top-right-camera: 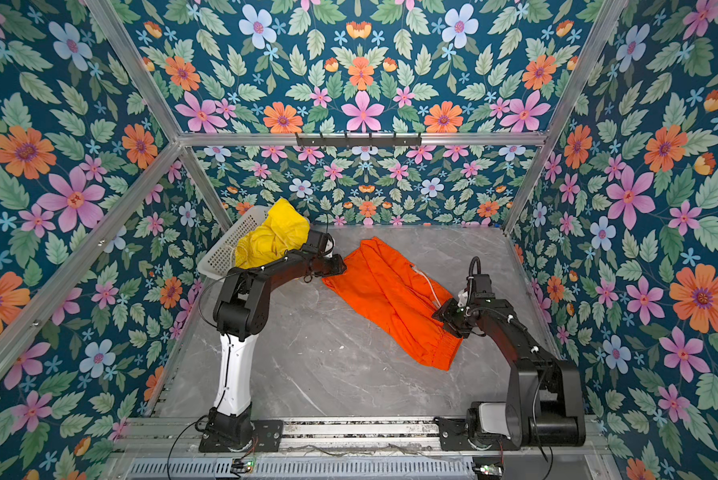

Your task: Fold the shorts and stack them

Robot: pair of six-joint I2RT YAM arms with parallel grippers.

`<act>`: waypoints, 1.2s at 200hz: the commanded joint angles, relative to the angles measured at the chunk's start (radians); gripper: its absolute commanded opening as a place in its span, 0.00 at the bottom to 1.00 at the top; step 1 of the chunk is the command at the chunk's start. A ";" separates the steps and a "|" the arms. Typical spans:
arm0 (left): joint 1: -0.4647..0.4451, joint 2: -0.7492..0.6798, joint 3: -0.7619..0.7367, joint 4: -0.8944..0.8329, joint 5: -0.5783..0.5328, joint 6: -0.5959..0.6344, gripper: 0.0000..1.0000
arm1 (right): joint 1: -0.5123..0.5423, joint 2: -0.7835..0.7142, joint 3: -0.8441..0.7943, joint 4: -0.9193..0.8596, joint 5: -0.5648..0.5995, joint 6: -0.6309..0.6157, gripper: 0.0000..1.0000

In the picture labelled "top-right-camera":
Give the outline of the orange shorts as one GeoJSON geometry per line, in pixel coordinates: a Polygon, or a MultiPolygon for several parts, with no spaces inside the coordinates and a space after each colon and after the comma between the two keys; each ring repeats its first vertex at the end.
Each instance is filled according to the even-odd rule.
{"type": "Polygon", "coordinates": [[[389,336],[417,363],[448,371],[462,340],[434,313],[453,298],[410,260],[377,237],[345,259],[346,271],[324,285],[389,336]]]}

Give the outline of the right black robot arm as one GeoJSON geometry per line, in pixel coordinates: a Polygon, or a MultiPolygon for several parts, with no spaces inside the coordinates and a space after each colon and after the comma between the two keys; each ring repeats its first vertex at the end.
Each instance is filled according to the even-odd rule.
{"type": "Polygon", "coordinates": [[[450,299],[433,318],[443,323],[446,332],[462,339],[479,329],[493,340],[509,365],[506,400],[474,402],[467,411],[461,434],[470,446],[584,445],[585,408],[577,367],[542,347],[509,301],[481,298],[460,306],[450,299]]]}

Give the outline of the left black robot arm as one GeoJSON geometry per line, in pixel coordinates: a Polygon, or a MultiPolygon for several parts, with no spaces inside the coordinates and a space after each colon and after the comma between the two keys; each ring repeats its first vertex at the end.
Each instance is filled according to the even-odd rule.
{"type": "Polygon", "coordinates": [[[252,419],[251,375],[259,334],[269,318],[271,293],[305,277],[337,276],[347,266],[341,255],[311,248],[290,251],[269,264],[229,271],[213,309],[221,340],[218,390],[202,428],[202,453],[242,452],[257,446],[281,421],[252,419]]]}

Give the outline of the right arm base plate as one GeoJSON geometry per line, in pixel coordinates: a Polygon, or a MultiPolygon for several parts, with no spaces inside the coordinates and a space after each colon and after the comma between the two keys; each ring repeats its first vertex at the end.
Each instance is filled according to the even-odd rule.
{"type": "Polygon", "coordinates": [[[466,418],[437,416],[439,444],[442,451],[517,451],[518,447],[505,435],[484,433],[466,418]]]}

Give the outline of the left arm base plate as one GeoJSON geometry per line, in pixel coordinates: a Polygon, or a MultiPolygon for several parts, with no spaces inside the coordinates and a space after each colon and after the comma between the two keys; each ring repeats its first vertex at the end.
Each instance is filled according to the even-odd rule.
{"type": "Polygon", "coordinates": [[[283,438],[281,420],[242,420],[229,425],[208,424],[198,450],[201,453],[271,453],[279,450],[283,438]]]}

